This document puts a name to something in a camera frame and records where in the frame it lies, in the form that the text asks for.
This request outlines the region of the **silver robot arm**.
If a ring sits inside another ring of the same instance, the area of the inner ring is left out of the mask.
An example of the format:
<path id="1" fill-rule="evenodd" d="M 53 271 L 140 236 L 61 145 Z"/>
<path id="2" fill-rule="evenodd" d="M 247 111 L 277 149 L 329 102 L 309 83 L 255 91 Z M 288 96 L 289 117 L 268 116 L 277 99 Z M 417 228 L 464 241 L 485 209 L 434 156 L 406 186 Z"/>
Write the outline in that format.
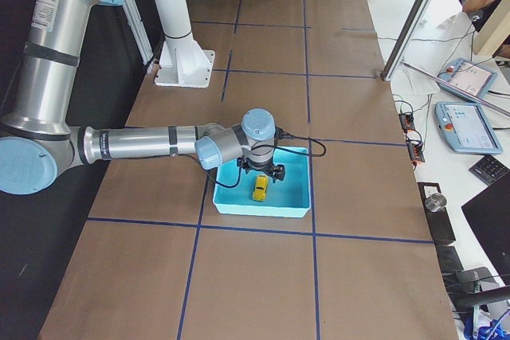
<path id="1" fill-rule="evenodd" d="M 97 161 L 192 156 L 212 170 L 235 161 L 241 172 L 284 178 L 273 161 L 277 127 L 255 108 L 232 127 L 96 129 L 98 107 L 85 107 L 73 85 L 92 8 L 131 0 L 36 0 L 23 49 L 18 94 L 1 119 L 1 189 L 26 195 L 53 184 L 77 166 Z"/>

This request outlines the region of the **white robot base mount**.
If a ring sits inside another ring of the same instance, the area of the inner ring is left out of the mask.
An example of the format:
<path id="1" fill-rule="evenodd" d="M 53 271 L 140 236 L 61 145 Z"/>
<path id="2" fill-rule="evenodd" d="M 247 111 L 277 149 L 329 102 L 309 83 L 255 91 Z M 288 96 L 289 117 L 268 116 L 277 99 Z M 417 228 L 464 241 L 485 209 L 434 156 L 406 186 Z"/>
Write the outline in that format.
<path id="1" fill-rule="evenodd" d="M 155 0 L 165 42 L 155 83 L 163 87 L 206 88 L 215 52 L 194 39 L 186 0 Z"/>

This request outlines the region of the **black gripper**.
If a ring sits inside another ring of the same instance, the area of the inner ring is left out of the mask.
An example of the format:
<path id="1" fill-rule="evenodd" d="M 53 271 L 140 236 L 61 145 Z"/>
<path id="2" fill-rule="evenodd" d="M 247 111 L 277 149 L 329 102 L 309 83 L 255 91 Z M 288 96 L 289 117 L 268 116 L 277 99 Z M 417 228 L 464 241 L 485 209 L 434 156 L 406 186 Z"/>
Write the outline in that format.
<path id="1" fill-rule="evenodd" d="M 272 160 L 268 160 L 266 162 L 254 162 L 249 159 L 248 165 L 251 170 L 259 171 L 266 175 L 273 175 L 274 173 L 274 164 Z"/>

